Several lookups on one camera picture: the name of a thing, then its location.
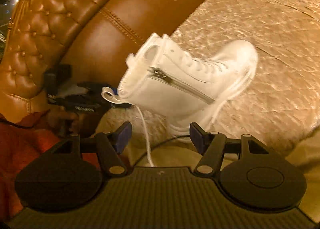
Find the person's left hand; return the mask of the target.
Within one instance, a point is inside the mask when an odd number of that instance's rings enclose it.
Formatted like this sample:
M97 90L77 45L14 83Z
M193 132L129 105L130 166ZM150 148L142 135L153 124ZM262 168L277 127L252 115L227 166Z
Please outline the person's left hand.
M52 106L44 118L44 127L56 135L61 129L65 129L65 133L90 137L95 133L104 114L104 111L71 112L62 106Z

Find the red sleeve forearm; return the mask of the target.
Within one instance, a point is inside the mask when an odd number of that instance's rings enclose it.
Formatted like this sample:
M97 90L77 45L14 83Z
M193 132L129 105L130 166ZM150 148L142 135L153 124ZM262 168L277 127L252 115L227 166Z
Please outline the red sleeve forearm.
M22 209L15 192L16 175L61 139L44 127L49 110L25 116L12 123L1 116L1 222L10 220Z

